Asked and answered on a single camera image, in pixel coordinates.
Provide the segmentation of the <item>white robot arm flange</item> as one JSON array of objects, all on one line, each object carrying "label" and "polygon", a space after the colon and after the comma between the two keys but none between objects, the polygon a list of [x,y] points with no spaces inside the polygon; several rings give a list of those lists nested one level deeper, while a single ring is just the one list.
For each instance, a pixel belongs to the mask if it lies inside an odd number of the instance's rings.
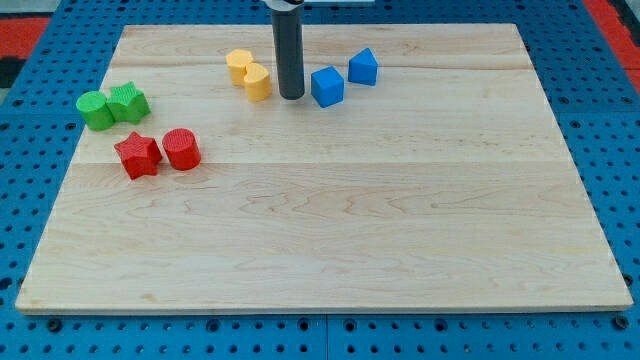
[{"label": "white robot arm flange", "polygon": [[271,10],[287,12],[301,6],[304,0],[263,0],[263,2]]}]

